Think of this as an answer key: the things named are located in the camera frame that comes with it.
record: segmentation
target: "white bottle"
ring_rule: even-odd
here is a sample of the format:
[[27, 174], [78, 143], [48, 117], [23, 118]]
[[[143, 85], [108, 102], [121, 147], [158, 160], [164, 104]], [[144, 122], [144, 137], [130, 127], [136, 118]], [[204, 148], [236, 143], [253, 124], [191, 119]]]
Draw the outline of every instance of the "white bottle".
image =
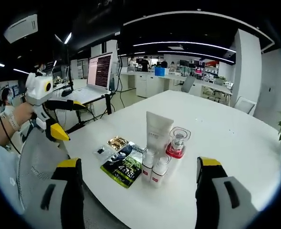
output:
[[169, 159], [170, 158], [168, 156], [162, 156], [156, 165], [154, 165], [150, 180], [150, 183], [154, 187], [161, 186], [168, 169], [167, 165], [169, 163]]
[[151, 177], [151, 172], [154, 164], [155, 153], [149, 149], [144, 153], [142, 160], [142, 178], [143, 180], [149, 182]]

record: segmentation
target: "air conditioner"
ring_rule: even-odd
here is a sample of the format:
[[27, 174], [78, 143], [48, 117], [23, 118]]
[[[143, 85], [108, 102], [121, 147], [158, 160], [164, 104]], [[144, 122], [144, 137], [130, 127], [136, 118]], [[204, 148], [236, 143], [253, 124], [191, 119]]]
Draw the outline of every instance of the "air conditioner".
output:
[[4, 33], [8, 42], [13, 43], [20, 38], [38, 31], [37, 14], [28, 16], [12, 24]]

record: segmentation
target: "person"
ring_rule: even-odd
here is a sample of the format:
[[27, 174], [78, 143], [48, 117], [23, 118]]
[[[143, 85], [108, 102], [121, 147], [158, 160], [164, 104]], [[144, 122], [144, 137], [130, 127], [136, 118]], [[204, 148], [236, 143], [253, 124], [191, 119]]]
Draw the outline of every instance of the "person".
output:
[[5, 105], [5, 115], [9, 117], [14, 111], [14, 106], [12, 105], [13, 93], [10, 88], [4, 88], [1, 93], [1, 100]]
[[176, 70], [176, 67], [175, 67], [174, 62], [172, 61], [171, 64], [170, 64], [169, 72], [175, 72], [175, 70]]
[[[25, 102], [17, 106], [11, 114], [12, 119], [15, 120], [16, 124], [21, 126], [31, 118], [32, 113], [33, 106]], [[15, 133], [15, 130], [9, 121], [9, 117], [4, 117], [1, 120], [8, 136], [11, 138]], [[23, 208], [17, 187], [19, 157], [17, 154], [10, 153], [3, 148], [3, 146], [7, 145], [9, 142], [4, 128], [0, 123], [0, 190], [11, 207], [13, 207], [18, 214], [22, 214]]]
[[142, 59], [141, 61], [141, 65], [142, 65], [142, 72], [148, 72], [149, 71], [149, 67], [150, 67], [150, 64], [149, 64], [149, 61], [147, 60], [148, 57], [145, 56], [144, 59]]
[[167, 67], [168, 67], [168, 63], [167, 63], [166, 60], [164, 60], [164, 61], [161, 62], [161, 67], [162, 67], [162, 68], [167, 68]]
[[131, 57], [131, 60], [129, 61], [129, 65], [128, 65], [128, 67], [127, 67], [127, 71], [128, 72], [130, 72], [130, 71], [132, 71], [132, 72], [134, 72], [135, 71], [135, 61], [134, 61], [134, 57], [132, 56]]

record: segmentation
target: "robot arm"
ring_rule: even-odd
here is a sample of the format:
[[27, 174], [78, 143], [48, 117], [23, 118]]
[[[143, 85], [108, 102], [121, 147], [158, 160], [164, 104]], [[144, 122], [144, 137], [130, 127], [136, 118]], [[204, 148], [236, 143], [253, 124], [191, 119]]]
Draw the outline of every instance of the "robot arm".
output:
[[45, 131], [46, 137], [54, 141], [55, 139], [69, 141], [70, 138], [63, 128], [48, 114], [48, 110], [81, 110], [85, 106], [77, 101], [52, 100], [53, 85], [52, 77], [36, 76], [30, 73], [26, 82], [26, 100], [33, 105], [32, 119], [36, 119], [37, 125]]

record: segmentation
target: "computer monitor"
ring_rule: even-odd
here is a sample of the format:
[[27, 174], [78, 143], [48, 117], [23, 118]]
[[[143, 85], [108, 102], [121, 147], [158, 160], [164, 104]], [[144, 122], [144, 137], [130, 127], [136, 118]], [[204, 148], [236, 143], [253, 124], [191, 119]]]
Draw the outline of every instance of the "computer monitor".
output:
[[89, 59], [87, 85], [109, 89], [113, 53]]

